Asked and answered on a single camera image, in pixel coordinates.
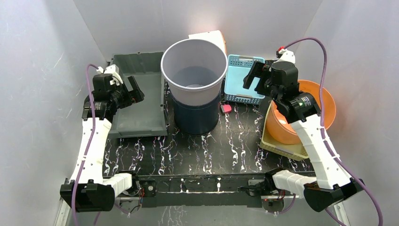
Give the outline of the light blue plastic basket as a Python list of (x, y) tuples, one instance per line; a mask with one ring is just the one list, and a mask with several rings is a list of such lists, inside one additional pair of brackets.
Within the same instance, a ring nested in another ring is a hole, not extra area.
[(264, 63), (265, 59), (255, 56), (228, 55), (228, 70), (224, 85), (224, 99), (229, 102), (259, 105), (264, 99), (255, 91), (259, 78), (254, 78), (249, 89), (244, 89), (244, 78), (250, 72), (254, 62)]

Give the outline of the orange plastic bucket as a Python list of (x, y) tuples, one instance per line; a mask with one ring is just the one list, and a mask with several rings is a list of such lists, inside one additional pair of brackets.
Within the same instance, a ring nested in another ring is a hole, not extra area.
[[(308, 81), (299, 80), (299, 89), (303, 92), (312, 94), (318, 105), (321, 105), (319, 100), (319, 84)], [(324, 104), (324, 126), (328, 129), (334, 122), (336, 116), (336, 105), (331, 94), (323, 88), (322, 90), (323, 104)], [(300, 139), (294, 132), (292, 127), (287, 123), (285, 117), (277, 110), (277, 106), (271, 101), (271, 108), (266, 117), (266, 128), (269, 134), (278, 142), (286, 145), (296, 145), (300, 143)]]

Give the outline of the dark blue bucket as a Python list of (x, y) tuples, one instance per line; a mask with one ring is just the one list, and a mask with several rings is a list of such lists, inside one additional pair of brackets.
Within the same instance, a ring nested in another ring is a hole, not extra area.
[(204, 105), (186, 105), (172, 97), (176, 126), (185, 133), (200, 136), (212, 131), (218, 123), (221, 94)]

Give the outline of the light grey plastic bucket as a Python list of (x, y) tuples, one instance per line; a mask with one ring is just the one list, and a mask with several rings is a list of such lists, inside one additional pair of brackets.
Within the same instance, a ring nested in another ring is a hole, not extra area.
[(185, 39), (164, 52), (160, 68), (177, 101), (201, 106), (220, 95), (227, 63), (226, 54), (214, 43)]

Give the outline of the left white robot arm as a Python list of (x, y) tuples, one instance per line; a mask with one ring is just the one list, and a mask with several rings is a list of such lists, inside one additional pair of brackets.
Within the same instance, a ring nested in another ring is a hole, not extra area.
[(86, 97), (82, 112), (82, 140), (75, 170), (68, 183), (61, 185), (60, 195), (76, 212), (110, 211), (118, 195), (135, 196), (141, 184), (132, 171), (122, 171), (103, 178), (102, 167), (108, 134), (117, 110), (144, 99), (133, 77), (132, 90), (110, 73), (95, 75), (94, 86)]

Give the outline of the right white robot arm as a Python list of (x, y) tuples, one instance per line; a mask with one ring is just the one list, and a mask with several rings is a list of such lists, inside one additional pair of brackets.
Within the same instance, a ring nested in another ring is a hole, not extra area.
[(316, 212), (349, 199), (363, 190), (363, 181), (354, 177), (337, 163), (332, 145), (326, 145), (327, 134), (320, 125), (321, 111), (315, 97), (300, 90), (298, 69), (291, 62), (272, 65), (254, 62), (244, 78), (243, 88), (249, 89), (259, 78), (255, 91), (269, 96), (277, 110), (300, 138), (316, 176), (307, 177), (288, 170), (275, 169), (266, 173), (262, 186), (271, 195), (286, 190), (303, 197)]

